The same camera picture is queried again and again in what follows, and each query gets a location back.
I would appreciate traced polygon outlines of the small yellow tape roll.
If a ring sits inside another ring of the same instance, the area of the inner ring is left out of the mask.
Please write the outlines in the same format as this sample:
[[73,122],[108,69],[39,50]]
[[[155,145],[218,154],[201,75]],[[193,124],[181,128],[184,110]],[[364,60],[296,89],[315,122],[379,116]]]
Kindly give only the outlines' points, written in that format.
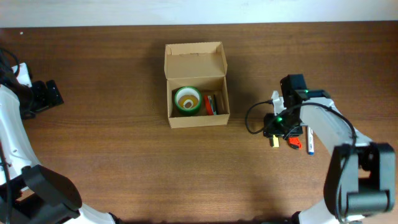
[[195,95],[183,95],[177,103],[182,109],[191,110],[198,105],[199,99]]

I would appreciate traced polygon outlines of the green tape roll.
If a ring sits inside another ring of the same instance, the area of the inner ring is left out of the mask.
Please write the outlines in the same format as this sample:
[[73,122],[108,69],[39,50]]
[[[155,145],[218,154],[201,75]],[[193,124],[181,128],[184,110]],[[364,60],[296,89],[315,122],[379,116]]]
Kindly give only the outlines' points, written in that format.
[[[191,110],[182,109],[178,105],[177,101],[183,95],[195,95],[199,99],[198,105]],[[192,87],[192,86],[181,87],[177,90],[177,92],[174,96],[174,102],[175,102],[175,105],[177,106],[177,109],[179,110],[179,112],[181,114],[186,115],[186,116],[193,116],[193,115],[197,114],[201,108],[201,104],[202,104],[201,93],[198,91],[198,89],[196,89],[195,87]]]

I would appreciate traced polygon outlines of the cardboard box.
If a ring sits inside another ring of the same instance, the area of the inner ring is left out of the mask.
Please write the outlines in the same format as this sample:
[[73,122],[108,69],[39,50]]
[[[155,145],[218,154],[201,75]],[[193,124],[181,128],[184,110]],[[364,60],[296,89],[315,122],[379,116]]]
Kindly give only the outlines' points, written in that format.
[[[167,44],[164,73],[167,80],[167,117],[171,128],[226,125],[230,116],[226,73],[228,64],[221,42]],[[192,86],[201,93],[199,112],[179,112],[174,96],[181,87]],[[216,95],[218,115],[207,115],[204,96]]]

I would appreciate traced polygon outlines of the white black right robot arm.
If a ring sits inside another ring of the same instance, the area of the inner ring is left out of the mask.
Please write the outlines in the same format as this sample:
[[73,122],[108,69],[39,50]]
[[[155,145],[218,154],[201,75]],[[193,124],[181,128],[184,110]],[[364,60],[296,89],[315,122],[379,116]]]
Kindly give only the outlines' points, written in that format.
[[274,113],[264,117],[263,135],[289,138],[310,128],[328,149],[331,160],[323,199],[296,212],[291,223],[355,223],[390,212],[396,201],[396,154],[388,143],[360,133],[324,90],[309,90],[303,75],[280,81],[281,94],[270,101]]

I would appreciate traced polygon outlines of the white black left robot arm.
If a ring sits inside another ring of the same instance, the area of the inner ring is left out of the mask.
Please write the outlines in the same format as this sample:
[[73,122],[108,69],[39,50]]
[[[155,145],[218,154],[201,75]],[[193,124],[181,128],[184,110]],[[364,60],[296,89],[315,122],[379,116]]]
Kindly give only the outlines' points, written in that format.
[[73,182],[38,160],[23,120],[63,104],[54,80],[32,82],[25,63],[1,49],[1,223],[121,223],[91,208]]

